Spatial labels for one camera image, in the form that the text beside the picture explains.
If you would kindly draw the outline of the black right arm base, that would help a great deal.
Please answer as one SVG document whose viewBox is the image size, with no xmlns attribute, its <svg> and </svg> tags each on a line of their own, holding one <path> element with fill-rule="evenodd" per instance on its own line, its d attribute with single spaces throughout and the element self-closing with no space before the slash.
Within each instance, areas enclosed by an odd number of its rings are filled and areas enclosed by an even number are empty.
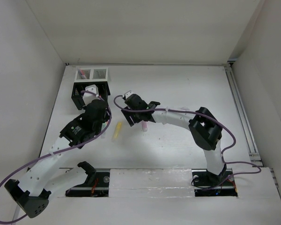
<svg viewBox="0 0 281 225">
<path fill-rule="evenodd" d="M 192 170 L 191 185 L 194 187 L 195 197 L 237 197 L 237 188 L 234 178 L 228 178 L 232 174 L 231 169 L 226 169 L 224 173 L 216 176 L 206 169 Z"/>
</svg>

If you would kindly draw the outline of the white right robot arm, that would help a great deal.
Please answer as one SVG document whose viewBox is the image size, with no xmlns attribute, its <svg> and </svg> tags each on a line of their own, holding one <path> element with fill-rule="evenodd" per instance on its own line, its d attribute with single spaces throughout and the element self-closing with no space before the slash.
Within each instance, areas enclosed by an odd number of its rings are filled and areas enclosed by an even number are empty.
<svg viewBox="0 0 281 225">
<path fill-rule="evenodd" d="M 208 181 L 214 185 L 223 181 L 226 165 L 221 159 L 222 128 L 215 123 L 215 117 L 207 108 L 201 107 L 195 114 L 162 110 L 159 102 L 146 103 L 131 91 L 125 93 L 123 99 L 126 107 L 121 111 L 130 126 L 145 121 L 189 130 L 194 142 L 204 151 Z"/>
</svg>

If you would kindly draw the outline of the red double-tip pen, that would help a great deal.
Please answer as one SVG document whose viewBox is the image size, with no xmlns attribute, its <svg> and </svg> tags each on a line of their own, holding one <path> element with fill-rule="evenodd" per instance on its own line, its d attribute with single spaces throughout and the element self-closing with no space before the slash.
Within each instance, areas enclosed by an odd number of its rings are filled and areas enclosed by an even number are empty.
<svg viewBox="0 0 281 225">
<path fill-rule="evenodd" d="M 85 73 L 83 70 L 81 70 L 80 68 L 77 69 L 77 74 L 80 76 L 81 79 L 87 79 Z"/>
</svg>

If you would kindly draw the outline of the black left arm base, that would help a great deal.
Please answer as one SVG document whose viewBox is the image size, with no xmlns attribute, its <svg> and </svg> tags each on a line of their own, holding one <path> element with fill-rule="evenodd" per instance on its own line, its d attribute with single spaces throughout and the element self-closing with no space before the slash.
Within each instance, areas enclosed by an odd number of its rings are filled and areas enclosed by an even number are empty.
<svg viewBox="0 0 281 225">
<path fill-rule="evenodd" d="M 87 177 L 82 184 L 76 185 L 65 192 L 66 197 L 108 197 L 110 183 L 110 169 L 95 169 L 86 161 L 80 162 Z"/>
</svg>

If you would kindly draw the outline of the green highlighter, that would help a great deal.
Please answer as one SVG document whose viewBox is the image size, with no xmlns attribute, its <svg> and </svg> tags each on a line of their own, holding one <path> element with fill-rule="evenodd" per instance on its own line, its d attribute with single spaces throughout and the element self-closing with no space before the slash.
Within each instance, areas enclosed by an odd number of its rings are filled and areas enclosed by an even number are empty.
<svg viewBox="0 0 281 225">
<path fill-rule="evenodd" d="M 102 139 L 106 138 L 105 128 L 107 127 L 107 125 L 108 125 L 108 122 L 105 122 L 105 123 L 102 124 L 102 129 L 101 129 L 101 131 L 102 131 L 101 138 Z"/>
</svg>

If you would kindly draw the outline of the yellow highlighter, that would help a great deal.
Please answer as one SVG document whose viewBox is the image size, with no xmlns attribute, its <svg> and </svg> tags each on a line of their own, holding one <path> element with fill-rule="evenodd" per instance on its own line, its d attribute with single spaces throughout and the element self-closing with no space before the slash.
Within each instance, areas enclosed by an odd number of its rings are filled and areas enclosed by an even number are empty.
<svg viewBox="0 0 281 225">
<path fill-rule="evenodd" d="M 118 139 L 121 129 L 122 129 L 122 122 L 120 121 L 115 126 L 114 133 L 111 139 L 112 142 L 115 142 Z"/>
</svg>

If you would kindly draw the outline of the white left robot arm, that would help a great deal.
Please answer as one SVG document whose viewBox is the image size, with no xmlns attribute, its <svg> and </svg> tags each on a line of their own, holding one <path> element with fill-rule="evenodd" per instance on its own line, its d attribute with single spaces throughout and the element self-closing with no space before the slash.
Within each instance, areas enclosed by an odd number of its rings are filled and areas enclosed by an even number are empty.
<svg viewBox="0 0 281 225">
<path fill-rule="evenodd" d="M 39 160 L 20 179 L 9 179 L 5 183 L 5 189 L 28 217 L 40 215 L 50 200 L 70 188 L 94 183 L 96 170 L 86 161 L 79 162 L 65 174 L 54 175 L 84 146 L 84 142 L 101 133 L 102 124 L 109 118 L 108 104 L 100 99 L 92 100 L 84 113 L 62 129 L 47 158 Z"/>
</svg>

